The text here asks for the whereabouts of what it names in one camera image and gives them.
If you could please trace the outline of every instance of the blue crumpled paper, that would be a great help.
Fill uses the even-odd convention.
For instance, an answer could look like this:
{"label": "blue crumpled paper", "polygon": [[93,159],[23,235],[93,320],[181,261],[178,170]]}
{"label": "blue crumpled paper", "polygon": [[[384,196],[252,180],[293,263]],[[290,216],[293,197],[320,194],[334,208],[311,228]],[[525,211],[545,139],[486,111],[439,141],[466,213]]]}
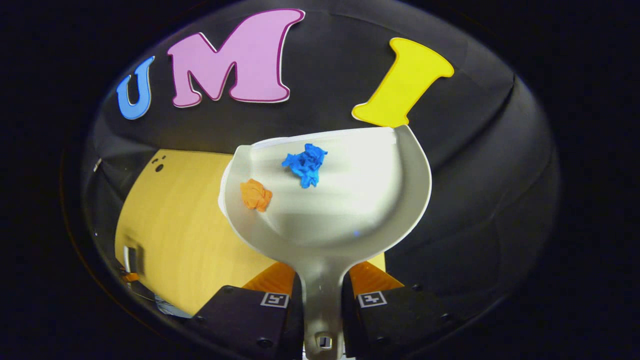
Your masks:
{"label": "blue crumpled paper", "polygon": [[291,171],[300,176],[300,185],[306,189],[309,185],[317,186],[318,169],[322,165],[326,151],[311,143],[305,144],[305,152],[297,155],[287,154],[287,158],[282,162],[283,167],[289,167]]}

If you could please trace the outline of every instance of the dustpan handle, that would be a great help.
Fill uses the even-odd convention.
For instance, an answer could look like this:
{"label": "dustpan handle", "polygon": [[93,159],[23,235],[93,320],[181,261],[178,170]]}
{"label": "dustpan handle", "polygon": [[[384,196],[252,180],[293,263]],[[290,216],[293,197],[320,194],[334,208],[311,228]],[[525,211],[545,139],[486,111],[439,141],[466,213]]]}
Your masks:
{"label": "dustpan handle", "polygon": [[342,278],[346,270],[300,273],[305,317],[305,351],[310,360],[338,360],[342,335]]}

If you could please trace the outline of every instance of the orange crumpled paper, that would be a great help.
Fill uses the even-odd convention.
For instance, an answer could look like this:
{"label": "orange crumpled paper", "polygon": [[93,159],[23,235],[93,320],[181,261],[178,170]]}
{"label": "orange crumpled paper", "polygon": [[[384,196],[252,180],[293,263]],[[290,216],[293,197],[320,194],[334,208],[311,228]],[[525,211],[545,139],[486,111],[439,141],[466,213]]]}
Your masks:
{"label": "orange crumpled paper", "polygon": [[247,208],[257,209],[261,213],[267,210],[273,193],[265,189],[258,181],[249,179],[248,182],[240,184],[240,190],[242,191],[242,200]]}

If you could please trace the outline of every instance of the orange object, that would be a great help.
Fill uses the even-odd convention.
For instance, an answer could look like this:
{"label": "orange object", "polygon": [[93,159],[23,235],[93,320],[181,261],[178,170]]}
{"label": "orange object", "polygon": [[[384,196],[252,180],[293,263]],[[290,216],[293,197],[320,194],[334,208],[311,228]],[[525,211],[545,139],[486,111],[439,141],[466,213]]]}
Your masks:
{"label": "orange object", "polygon": [[[256,275],[243,288],[263,291],[265,293],[289,294],[293,289],[293,279],[296,272],[285,263],[275,263]],[[391,275],[380,270],[372,263],[365,261],[354,265],[349,270],[353,296],[402,288],[404,285]]]}
{"label": "orange object", "polygon": [[349,270],[349,276],[351,277],[353,296],[372,293],[374,291],[402,288],[404,286],[391,275],[380,270],[368,261],[353,265]]}
{"label": "orange object", "polygon": [[273,193],[265,189],[258,181],[249,179],[248,182],[240,184],[240,190],[242,191],[242,200],[247,208],[257,209],[261,213],[267,210]]}
{"label": "orange object", "polygon": [[295,275],[296,272],[291,266],[285,263],[275,263],[246,283],[243,289],[291,296]]}
{"label": "orange object", "polygon": [[125,282],[134,282],[140,280],[140,276],[136,272],[130,272],[122,277]]}

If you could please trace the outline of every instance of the yellow letter i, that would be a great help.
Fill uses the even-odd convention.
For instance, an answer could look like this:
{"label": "yellow letter i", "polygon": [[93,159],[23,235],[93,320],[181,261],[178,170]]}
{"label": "yellow letter i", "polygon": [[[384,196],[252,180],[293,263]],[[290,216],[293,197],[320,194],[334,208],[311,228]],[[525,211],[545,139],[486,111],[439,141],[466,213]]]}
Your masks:
{"label": "yellow letter i", "polygon": [[394,64],[369,101],[356,105],[351,114],[378,126],[397,127],[409,123],[406,114],[434,81],[453,75],[453,66],[435,51],[405,38],[393,38],[389,45],[396,52]]}

